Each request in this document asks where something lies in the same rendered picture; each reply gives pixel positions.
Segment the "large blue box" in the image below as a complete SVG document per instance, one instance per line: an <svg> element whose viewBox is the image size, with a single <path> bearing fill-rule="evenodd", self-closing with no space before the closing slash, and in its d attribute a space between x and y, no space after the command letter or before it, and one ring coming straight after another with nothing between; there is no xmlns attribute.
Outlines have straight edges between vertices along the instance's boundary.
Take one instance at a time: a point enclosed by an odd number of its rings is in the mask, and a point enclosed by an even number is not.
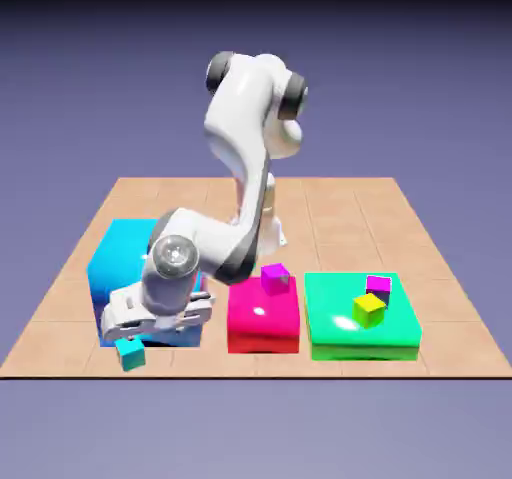
<svg viewBox="0 0 512 479"><path fill-rule="evenodd" d="M101 315L111 291L141 278L149 238L157 219L113 219L87 266L87 277L101 347L113 347L101 331ZM199 347L201 325L152 335L141 335L147 346Z"/></svg>

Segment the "large pink box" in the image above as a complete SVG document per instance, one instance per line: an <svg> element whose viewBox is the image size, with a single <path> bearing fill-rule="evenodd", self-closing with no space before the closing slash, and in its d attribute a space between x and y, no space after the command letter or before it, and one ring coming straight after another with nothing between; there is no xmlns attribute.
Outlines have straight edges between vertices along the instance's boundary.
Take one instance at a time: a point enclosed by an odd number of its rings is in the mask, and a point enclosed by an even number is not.
<svg viewBox="0 0 512 479"><path fill-rule="evenodd" d="M299 343L300 309L294 277L279 294L268 294L259 277L229 287L229 353L296 354Z"/></svg>

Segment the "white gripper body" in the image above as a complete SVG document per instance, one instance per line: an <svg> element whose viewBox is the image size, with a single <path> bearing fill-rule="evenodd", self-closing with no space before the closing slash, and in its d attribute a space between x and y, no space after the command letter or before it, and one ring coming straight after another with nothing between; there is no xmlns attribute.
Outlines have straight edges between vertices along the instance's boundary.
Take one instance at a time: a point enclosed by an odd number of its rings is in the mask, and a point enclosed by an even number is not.
<svg viewBox="0 0 512 479"><path fill-rule="evenodd" d="M101 335L113 342L140 335L181 332L208 322L214 303L215 297L210 292L193 292L181 311L155 315L143 303L142 283L136 282L110 293L101 316Z"/></svg>

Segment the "large green box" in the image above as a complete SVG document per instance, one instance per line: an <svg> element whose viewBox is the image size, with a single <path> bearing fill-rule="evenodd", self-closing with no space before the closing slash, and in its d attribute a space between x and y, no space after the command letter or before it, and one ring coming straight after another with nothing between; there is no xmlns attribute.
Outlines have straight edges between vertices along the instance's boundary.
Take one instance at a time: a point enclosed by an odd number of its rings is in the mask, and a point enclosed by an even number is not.
<svg viewBox="0 0 512 479"><path fill-rule="evenodd" d="M365 328L353 318L354 300L366 293L367 272L304 274L306 324L314 360L404 360L418 357L422 327L395 272L389 304L379 324Z"/></svg>

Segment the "small cyan cube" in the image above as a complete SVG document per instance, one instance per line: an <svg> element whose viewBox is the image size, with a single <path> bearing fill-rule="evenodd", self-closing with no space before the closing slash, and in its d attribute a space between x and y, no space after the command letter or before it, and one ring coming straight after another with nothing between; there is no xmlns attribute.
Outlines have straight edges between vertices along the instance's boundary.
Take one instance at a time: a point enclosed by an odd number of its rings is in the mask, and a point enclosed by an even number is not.
<svg viewBox="0 0 512 479"><path fill-rule="evenodd" d="M124 372L129 372L146 364L145 347L136 337L115 341L117 355Z"/></svg>

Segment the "small magenta cube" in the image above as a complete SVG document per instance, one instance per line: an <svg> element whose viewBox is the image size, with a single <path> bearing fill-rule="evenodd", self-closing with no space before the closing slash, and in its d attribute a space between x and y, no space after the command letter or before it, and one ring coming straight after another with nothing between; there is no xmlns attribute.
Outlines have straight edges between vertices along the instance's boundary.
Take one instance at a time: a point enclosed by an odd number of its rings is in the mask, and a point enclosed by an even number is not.
<svg viewBox="0 0 512 479"><path fill-rule="evenodd" d="M368 275L366 277L366 293L375 295L385 305L389 304L391 292L391 277L382 275Z"/></svg>
<svg viewBox="0 0 512 479"><path fill-rule="evenodd" d="M280 295L289 291L290 273L282 263L267 264L261 267L261 286L269 295Z"/></svg>

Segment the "small yellow cube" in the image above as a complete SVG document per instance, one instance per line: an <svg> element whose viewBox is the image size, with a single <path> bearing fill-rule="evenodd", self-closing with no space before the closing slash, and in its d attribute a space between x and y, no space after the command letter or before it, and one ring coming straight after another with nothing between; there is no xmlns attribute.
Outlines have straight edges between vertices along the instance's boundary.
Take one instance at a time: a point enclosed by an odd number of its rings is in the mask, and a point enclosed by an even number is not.
<svg viewBox="0 0 512 479"><path fill-rule="evenodd" d="M387 305L373 293L367 293L353 299L352 319L359 326L369 329L381 324Z"/></svg>

